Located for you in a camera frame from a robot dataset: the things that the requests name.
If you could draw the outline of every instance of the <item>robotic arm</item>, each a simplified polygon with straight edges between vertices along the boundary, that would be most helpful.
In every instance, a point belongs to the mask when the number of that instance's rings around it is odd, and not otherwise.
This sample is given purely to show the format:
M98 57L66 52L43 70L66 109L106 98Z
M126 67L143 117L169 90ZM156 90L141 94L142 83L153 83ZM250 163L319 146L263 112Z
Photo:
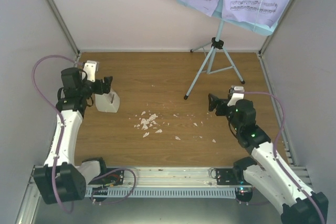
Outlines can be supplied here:
M325 220L328 213L328 199L322 192L314 193L278 154L276 159L302 189L299 189L280 168L273 155L273 143L256 124L256 110L253 103L245 100L243 93L237 93L243 91L243 87L232 87L229 90L228 99L208 95L209 111L216 109L217 116L227 118L228 126L238 143L251 155L235 162L233 171L237 181L240 184L247 182L256 187L277 209L282 223L320 224L321 221L314 206L302 190L311 196Z
M92 95L96 95L96 106L100 111L116 112L119 107L119 97L111 90L112 77L104 80L96 79L98 62L87 61L83 69L68 68L61 72L63 88L58 91L57 110L61 113L64 125L57 116L57 126L53 144L42 168L36 168L33 174L35 183L46 204L56 203L52 187L52 167L57 155L56 186L62 202L84 199L86 186L93 178L106 173L106 165L102 158L84 161L75 167L74 154L79 127L85 110L93 105ZM58 141L61 130L64 132L61 142Z

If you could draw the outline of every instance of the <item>purple cable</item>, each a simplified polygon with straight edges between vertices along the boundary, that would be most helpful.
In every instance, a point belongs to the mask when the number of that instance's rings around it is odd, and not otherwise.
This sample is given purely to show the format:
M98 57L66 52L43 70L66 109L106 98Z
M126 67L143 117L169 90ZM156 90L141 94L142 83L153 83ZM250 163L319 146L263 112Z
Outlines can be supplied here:
M114 169L114 170L112 170L112 171L110 171L110 172L108 172L108 173L105 173L104 175L101 175L101 176L98 176L98 177L94 178L92 181L97 180L97 179L104 178L104 177L106 177L107 175L109 175L109 174L111 174L111 173L115 173L115 172L117 172L117 171L119 171L119 170L127 170L127 171L129 171L129 172L133 175L133 177L134 177L134 184L133 184L132 189L131 189L130 192L129 192L125 197L123 197L122 199L119 199L119 200L117 200L117 201L104 202L104 203L99 202L99 205L113 205L113 204L116 204L116 203L120 203L120 202L126 200L128 197L130 197L131 194L133 193L133 191L134 191L134 189L135 189L135 184L137 183L137 181L136 181L136 176L135 176L134 171L132 171L132 170L130 170L130 169L128 169L128 168L117 168L117 169ZM92 200L92 201L93 201L93 196L94 196L94 194L95 194L95 192L92 192L92 194L91 194L91 200Z
M322 224L326 224L325 220L324 220L324 216L319 208L319 206L315 203L315 201L311 198L311 196L300 186L300 184L293 178L292 175L290 175L290 173L286 170L286 168L283 166L283 164L280 162L279 159L277 159L277 145L278 145L278 141L280 139L280 135L281 132L283 131L284 127L285 127L285 118L286 118L286 114L285 114L285 109L283 108L284 106L282 105L282 103L280 102L280 100L273 94L267 93L267 92L239 92L236 91L235 93L243 93L243 94L265 94L265 95L269 95L270 97L274 98L280 105L281 107L281 111L282 111L282 121L281 121L281 126L280 126L280 130L277 134L277 136L275 137L274 143L273 143L273 155L274 158L276 159L278 165L280 166L280 168L283 170L283 172L289 177L289 179L294 183L295 186L298 187L298 189L309 199L309 201L312 203L312 205L315 207L316 212L318 213L321 223Z

